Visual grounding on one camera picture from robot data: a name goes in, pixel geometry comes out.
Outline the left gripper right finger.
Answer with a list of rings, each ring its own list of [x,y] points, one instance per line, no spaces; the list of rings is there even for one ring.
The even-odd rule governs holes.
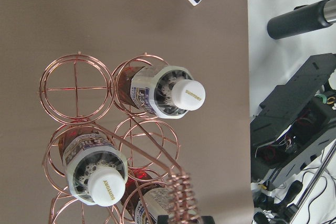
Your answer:
[[[213,224],[212,216],[201,216],[202,224]]]

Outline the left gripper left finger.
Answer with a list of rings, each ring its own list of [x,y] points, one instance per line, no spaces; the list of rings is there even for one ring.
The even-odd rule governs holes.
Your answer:
[[[168,215],[159,215],[156,220],[157,224],[168,224],[169,216]]]

